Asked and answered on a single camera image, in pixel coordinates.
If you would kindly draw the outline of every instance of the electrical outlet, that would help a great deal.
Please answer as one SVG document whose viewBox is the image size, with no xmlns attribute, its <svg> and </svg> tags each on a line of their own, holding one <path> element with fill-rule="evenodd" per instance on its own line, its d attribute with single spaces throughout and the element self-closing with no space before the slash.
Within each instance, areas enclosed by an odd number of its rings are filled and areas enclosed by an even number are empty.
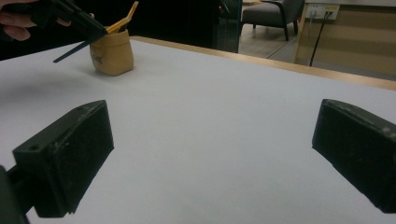
<svg viewBox="0 0 396 224">
<path fill-rule="evenodd" d="M 340 5 L 335 4 L 308 4 L 305 17 L 310 19 L 313 17 L 314 20 L 323 20 L 326 12 L 331 12 L 328 20 L 334 21 L 337 18 L 338 10 Z"/>
</svg>

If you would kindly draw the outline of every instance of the gray armchair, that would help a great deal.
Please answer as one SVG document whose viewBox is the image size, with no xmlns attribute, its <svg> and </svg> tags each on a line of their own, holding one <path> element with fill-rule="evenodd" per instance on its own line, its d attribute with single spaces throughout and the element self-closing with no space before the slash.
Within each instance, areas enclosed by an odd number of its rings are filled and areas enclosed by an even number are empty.
<svg viewBox="0 0 396 224">
<path fill-rule="evenodd" d="M 304 0 L 261 0 L 263 4 L 247 7 L 242 12 L 240 32 L 244 24 L 271 26 L 283 28 L 286 41 L 289 41 L 287 25 L 293 22 L 294 32 L 297 34 L 297 19 L 301 17 L 304 7 Z"/>
</svg>

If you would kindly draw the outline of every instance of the yellow object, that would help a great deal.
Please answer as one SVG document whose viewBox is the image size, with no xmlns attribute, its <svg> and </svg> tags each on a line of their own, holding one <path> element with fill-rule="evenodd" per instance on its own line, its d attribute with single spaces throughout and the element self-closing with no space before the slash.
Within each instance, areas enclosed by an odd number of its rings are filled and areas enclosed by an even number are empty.
<svg viewBox="0 0 396 224">
<path fill-rule="evenodd" d="M 134 15 L 134 11 L 136 10 L 138 4 L 139 4 L 139 2 L 135 1 L 131 7 L 131 10 L 129 10 L 128 15 L 125 18 L 123 18 L 123 19 L 117 21 L 116 23 L 112 24 L 111 26 L 107 27 L 106 28 L 107 32 L 109 34 L 114 34 L 119 31 L 121 26 L 128 24 L 128 22 L 132 19 L 132 16 Z"/>
<path fill-rule="evenodd" d="M 106 35 L 90 44 L 93 66 L 110 76 L 118 76 L 134 69 L 134 55 L 128 30 Z"/>
</svg>

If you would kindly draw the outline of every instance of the cup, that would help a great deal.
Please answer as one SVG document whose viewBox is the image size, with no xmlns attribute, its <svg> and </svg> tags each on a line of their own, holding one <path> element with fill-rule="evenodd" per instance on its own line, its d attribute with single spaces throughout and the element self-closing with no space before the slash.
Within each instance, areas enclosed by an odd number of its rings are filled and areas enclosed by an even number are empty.
<svg viewBox="0 0 396 224">
<path fill-rule="evenodd" d="M 128 30 L 105 35 L 90 44 L 90 54 L 96 70 L 106 75 L 118 76 L 134 69 L 134 54 Z"/>
</svg>

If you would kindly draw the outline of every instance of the human hand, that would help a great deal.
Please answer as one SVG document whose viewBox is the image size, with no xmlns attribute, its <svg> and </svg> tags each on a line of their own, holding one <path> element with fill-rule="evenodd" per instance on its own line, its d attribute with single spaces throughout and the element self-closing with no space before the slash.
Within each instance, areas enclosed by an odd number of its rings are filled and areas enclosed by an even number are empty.
<svg viewBox="0 0 396 224">
<path fill-rule="evenodd" d="M 6 12 L 3 11 L 2 8 L 8 4 L 32 3 L 36 1 L 38 0 L 0 0 L 0 24 L 3 25 L 0 29 L 3 29 L 4 33 L 14 39 L 20 41 L 28 39 L 30 33 L 26 28 L 35 26 L 35 23 L 31 21 L 31 15 Z M 58 19 L 57 22 L 64 26 L 70 25 L 70 22 L 60 19 Z"/>
</svg>

